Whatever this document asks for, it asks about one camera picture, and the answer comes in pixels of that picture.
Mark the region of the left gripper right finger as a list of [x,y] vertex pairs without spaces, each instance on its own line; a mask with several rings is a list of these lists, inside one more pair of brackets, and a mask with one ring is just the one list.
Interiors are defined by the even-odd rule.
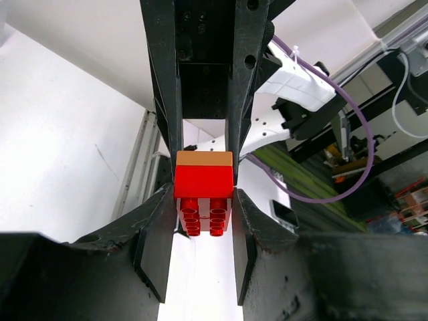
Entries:
[[426,320],[427,238],[296,235],[233,193],[237,303],[245,320]]

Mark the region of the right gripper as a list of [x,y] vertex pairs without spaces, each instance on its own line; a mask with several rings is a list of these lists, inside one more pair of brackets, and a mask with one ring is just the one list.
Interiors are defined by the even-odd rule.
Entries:
[[269,6],[269,1],[140,2],[153,90],[173,161],[183,147],[183,118],[226,115],[226,148],[238,166],[242,119]]

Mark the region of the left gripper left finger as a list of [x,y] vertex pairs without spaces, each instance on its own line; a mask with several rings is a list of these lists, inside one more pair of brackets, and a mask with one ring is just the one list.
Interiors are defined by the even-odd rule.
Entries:
[[73,243],[1,235],[2,320],[156,320],[177,219],[173,186]]

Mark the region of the red lego brick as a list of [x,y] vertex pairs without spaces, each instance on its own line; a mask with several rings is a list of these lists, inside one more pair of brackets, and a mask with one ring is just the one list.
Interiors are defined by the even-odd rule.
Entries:
[[229,224],[233,190],[231,166],[179,165],[174,198],[185,233],[190,237],[202,232],[223,236]]

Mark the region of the orange lego brick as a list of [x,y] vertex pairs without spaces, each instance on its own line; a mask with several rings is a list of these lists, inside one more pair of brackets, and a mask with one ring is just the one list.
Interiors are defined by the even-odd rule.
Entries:
[[233,166],[233,153],[225,151],[190,151],[177,153],[177,166]]

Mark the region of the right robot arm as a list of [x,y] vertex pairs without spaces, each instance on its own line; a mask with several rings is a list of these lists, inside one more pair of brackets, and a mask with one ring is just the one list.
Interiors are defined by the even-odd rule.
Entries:
[[225,121],[225,148],[238,156],[256,93],[317,112],[336,95],[323,65],[305,64],[274,39],[290,1],[141,1],[154,107],[172,165],[183,120]]

